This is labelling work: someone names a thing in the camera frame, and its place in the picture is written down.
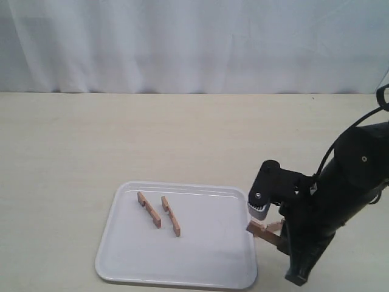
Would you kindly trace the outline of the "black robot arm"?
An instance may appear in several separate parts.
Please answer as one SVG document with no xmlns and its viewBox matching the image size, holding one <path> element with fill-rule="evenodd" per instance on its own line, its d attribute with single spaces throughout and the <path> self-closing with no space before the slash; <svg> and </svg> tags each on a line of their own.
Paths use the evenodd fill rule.
<svg viewBox="0 0 389 292">
<path fill-rule="evenodd" d="M 314 176 L 262 163 L 248 209 L 265 219 L 271 204 L 284 217 L 276 244 L 290 260 L 285 278 L 302 286 L 337 230 L 388 187 L 388 122 L 353 127 L 334 143 L 334 157 Z"/>
</svg>

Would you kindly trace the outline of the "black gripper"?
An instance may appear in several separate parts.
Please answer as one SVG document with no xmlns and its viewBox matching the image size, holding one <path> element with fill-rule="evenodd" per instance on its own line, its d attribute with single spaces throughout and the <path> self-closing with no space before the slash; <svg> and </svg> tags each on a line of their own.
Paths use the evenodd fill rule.
<svg viewBox="0 0 389 292">
<path fill-rule="evenodd" d="M 302 173 L 266 160 L 248 194 L 249 214 L 257 220 L 265 220 L 271 204 L 281 205 L 280 214 L 285 221 L 278 250 L 290 259 L 285 279 L 299 287 L 308 281 L 336 232 L 331 212 L 337 204 L 337 184 L 318 182 L 314 193 L 311 190 Z"/>
</svg>

